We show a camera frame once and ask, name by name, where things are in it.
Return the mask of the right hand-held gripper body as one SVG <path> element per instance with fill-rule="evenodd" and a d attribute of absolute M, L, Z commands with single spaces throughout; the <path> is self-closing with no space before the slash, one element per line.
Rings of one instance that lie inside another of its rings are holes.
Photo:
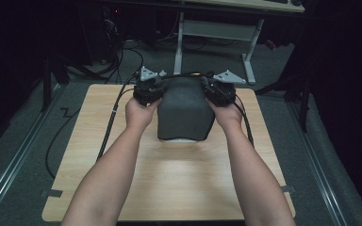
<path fill-rule="evenodd" d="M 246 83 L 245 79 L 230 71 L 218 74 L 209 72 L 205 77 L 209 82 L 209 87 L 207 89 L 203 88 L 206 98 L 218 107 L 226 107 L 234 103 L 237 96 L 235 85 Z"/>

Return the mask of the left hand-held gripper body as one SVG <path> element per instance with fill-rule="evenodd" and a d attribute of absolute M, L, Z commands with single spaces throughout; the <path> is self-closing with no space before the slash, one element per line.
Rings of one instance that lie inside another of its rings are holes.
<path fill-rule="evenodd" d="M 148 106 L 163 96 L 165 86 L 163 84 L 159 87 L 155 86 L 154 78 L 157 76 L 159 76 L 159 73 L 153 72 L 145 67 L 140 69 L 140 76 L 134 86 L 133 97 L 141 105 Z"/>

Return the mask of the dark grey fabric cover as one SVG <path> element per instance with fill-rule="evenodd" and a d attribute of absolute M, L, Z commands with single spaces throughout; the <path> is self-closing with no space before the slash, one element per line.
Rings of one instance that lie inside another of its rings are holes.
<path fill-rule="evenodd" d="M 206 102 L 201 78 L 176 76 L 166 80 L 167 89 L 157 108 L 159 139 L 207 139 L 215 116 Z"/>

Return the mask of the white wire rack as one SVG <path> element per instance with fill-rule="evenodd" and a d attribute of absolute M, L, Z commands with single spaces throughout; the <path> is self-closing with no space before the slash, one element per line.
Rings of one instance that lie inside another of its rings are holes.
<path fill-rule="evenodd" d="M 197 143 L 198 141 L 189 139 L 189 138 L 172 138 L 172 139 L 161 139 L 161 142 L 171 143 L 171 144 L 189 144 L 189 143 Z"/>

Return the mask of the person's right hand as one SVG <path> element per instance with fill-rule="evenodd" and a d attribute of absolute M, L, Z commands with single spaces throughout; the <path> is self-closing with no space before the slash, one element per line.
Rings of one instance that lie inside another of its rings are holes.
<path fill-rule="evenodd" d="M 236 100 L 233 104 L 227 107 L 215 106 L 209 100 L 207 100 L 207 103 L 214 111 L 216 121 L 223 130 L 241 127 L 242 114 L 239 111 L 241 108 L 240 100 Z"/>

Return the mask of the person's left hand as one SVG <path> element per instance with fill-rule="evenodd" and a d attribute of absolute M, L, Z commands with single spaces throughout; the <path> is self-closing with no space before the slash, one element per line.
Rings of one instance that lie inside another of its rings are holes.
<path fill-rule="evenodd" d="M 131 98 L 125 106 L 126 127 L 145 130 L 151 123 L 156 108 L 161 103 L 157 100 L 147 106 L 141 105 L 135 98 Z"/>

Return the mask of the white-legged desk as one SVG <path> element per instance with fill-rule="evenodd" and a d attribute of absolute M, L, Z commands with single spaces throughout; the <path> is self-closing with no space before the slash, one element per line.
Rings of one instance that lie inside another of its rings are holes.
<path fill-rule="evenodd" d="M 295 0 L 175 0 L 181 7 L 220 7 L 231 9 L 249 9 L 258 13 L 281 13 L 282 15 L 302 15 L 304 7 Z M 180 74 L 183 60 L 183 39 L 185 36 L 214 38 L 223 40 L 242 40 L 250 43 L 247 51 L 241 55 L 246 73 L 246 82 L 255 84 L 251 57 L 253 55 L 262 26 L 265 22 L 260 16 L 254 24 L 227 23 L 222 20 L 214 22 L 208 19 L 185 19 L 184 13 L 179 13 L 177 49 L 175 53 L 173 72 Z"/>

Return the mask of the black metal stand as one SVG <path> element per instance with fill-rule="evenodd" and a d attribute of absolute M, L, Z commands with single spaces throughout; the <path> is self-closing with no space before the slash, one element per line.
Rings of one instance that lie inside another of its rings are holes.
<path fill-rule="evenodd" d="M 60 85 L 67 85 L 69 83 L 70 76 L 67 73 L 65 58 L 63 56 L 51 55 L 43 62 L 42 112 L 44 112 L 52 102 L 52 77 L 55 77 Z"/>
<path fill-rule="evenodd" d="M 298 114 L 298 123 L 304 132 L 307 132 L 306 117 L 311 79 L 313 76 L 313 62 L 306 60 L 301 63 L 288 63 L 281 73 L 281 77 L 274 83 L 255 91 L 256 95 L 262 95 L 272 90 L 283 90 L 286 102 L 301 102 Z"/>

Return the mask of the metal floor rail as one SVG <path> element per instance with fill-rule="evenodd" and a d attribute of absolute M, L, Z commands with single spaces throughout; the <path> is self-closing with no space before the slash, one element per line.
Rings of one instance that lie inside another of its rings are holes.
<path fill-rule="evenodd" d="M 24 140 L 17 149 L 16 153 L 11 158 L 5 171 L 0 176 L 0 203 L 5 198 L 10 186 L 24 164 L 27 156 L 30 153 L 31 145 L 33 144 L 35 137 L 41 130 L 47 116 L 49 115 L 53 104 L 58 100 L 63 91 L 64 86 L 56 85 L 52 91 L 51 102 L 38 114 L 38 117 L 34 120 L 32 126 L 28 130 Z"/>
<path fill-rule="evenodd" d="M 337 201 L 334 189 L 331 187 L 324 170 L 321 166 L 321 162 L 316 155 L 314 146 L 305 132 L 299 121 L 299 112 L 295 104 L 286 104 L 289 114 L 291 115 L 298 133 L 304 144 L 305 154 L 307 156 L 308 165 L 312 170 L 312 174 L 316 180 L 318 189 L 328 213 L 334 223 L 334 226 L 348 226 L 346 218 L 344 217 L 342 210 Z"/>

